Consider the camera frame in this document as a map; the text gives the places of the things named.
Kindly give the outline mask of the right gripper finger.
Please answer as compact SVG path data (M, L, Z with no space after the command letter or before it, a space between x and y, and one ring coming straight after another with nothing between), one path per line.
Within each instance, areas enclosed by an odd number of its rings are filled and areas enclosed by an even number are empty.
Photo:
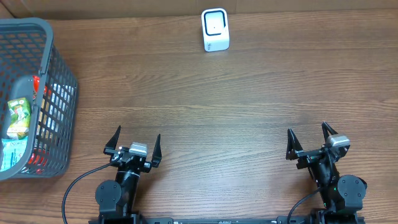
M300 153L303 152L303 148L292 128L287 130L287 137L288 143L285 158L290 161L296 160L299 158Z
M327 122L322 122L322 131L323 131L323 137L324 140L327 141L327 139L332 136L338 134Z

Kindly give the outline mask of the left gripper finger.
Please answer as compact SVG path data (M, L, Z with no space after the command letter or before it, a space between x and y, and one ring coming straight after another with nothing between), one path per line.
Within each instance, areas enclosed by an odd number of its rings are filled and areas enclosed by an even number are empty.
M154 146L154 150L152 153L152 160L151 160L151 165L152 167L158 168L158 166L161 163L162 160L162 151L161 151L161 146L160 146L160 139L161 139L161 135L159 134L157 136L156 142L155 142L155 146Z
M121 126L118 126L116 132L114 133L114 135L112 136L112 138L106 143L104 150L115 150L117 143L118 143L118 139L119 139L119 134L121 132Z

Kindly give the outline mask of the green juice carton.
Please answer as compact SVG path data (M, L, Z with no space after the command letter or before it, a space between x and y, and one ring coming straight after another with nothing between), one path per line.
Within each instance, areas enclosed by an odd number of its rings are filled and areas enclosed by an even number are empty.
M24 139L29 135L30 103L26 98L18 98L8 101L7 104L11 116L7 136L10 139Z

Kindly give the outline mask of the teal wet wipes pack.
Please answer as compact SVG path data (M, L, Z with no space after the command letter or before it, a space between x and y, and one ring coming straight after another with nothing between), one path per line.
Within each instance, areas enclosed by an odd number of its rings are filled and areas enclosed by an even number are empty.
M28 137L24 139L2 139L1 172L14 167L22 158L27 147Z

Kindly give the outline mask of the white cosmetic tube gold cap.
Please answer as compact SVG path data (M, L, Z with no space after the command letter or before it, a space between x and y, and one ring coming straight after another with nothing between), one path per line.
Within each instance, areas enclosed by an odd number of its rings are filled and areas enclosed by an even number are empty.
M44 113L39 113L37 135L45 139L55 136L61 130L61 123L68 113L68 104L75 94L75 88L68 85L53 84L51 89L44 94L41 108Z

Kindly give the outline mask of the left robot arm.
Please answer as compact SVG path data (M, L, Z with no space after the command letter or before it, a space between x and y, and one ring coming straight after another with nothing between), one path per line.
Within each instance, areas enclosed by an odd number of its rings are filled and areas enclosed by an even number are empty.
M121 127L106 143L103 153L109 155L110 166L117 168L113 180L100 183L95 192L99 205L97 220L91 223L139 223L139 215L132 211L139 179L142 173L158 168L162 160L160 138L158 135L152 158L147 160L147 145L132 142L130 146L117 147Z

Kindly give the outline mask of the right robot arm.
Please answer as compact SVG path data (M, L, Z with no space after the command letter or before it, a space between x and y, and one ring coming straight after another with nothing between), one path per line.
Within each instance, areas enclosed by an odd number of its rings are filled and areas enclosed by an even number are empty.
M345 157L350 140L322 123L325 143L319 149L305 151L293 129L287 130L285 158L296 161L298 169L307 169L317 189L300 199L284 218L285 223L364 223L357 212L363 209L367 183L355 175L340 175L335 165ZM296 208L316 194L320 194L323 208L313 208L306 217L294 216Z

